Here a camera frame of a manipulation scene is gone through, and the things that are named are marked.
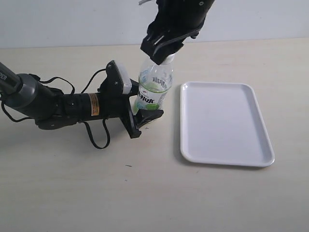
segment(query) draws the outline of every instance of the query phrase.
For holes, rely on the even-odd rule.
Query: orange sticker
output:
[[[91,116],[98,116],[100,114],[100,105],[98,97],[95,93],[88,93],[91,103]]]

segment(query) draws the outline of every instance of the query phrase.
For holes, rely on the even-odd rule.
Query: clear plastic bottle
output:
[[[139,93],[133,105],[133,113],[139,109],[162,109],[163,100],[173,82],[173,60],[175,54],[169,55],[161,65],[147,58],[139,75]]]

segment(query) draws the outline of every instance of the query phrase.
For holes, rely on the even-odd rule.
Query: bottle cap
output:
[[[162,62],[162,64],[169,64],[174,60],[175,54],[171,54]]]

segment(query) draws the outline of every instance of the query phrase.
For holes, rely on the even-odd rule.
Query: bottle label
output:
[[[140,86],[138,96],[135,101],[134,111],[137,112],[138,109],[143,110],[161,109],[166,94],[167,91],[161,93],[155,93]]]

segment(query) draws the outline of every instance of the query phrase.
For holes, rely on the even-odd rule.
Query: robotic arm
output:
[[[182,48],[187,37],[196,38],[213,2],[214,0],[156,0],[158,14],[147,29],[141,50],[155,63],[161,64],[169,55]],[[107,77],[98,92],[84,93],[95,75],[102,71],[106,71]],[[0,63],[0,100],[3,112],[14,122],[34,119],[35,124],[43,130],[84,123],[90,141],[98,149],[106,148],[110,142],[106,119],[120,118],[130,138],[138,138],[142,125],[163,115],[163,110],[139,110],[135,116],[132,114],[129,98],[137,95],[138,83],[131,80],[125,68],[114,60],[105,69],[97,71],[86,88],[78,94],[68,81],[66,82],[72,86],[70,94],[44,85],[56,79],[66,81],[61,77],[41,81],[33,74],[15,74]],[[27,117],[19,120],[12,118],[5,106]],[[107,133],[104,147],[99,147],[94,142],[87,123],[99,119]]]

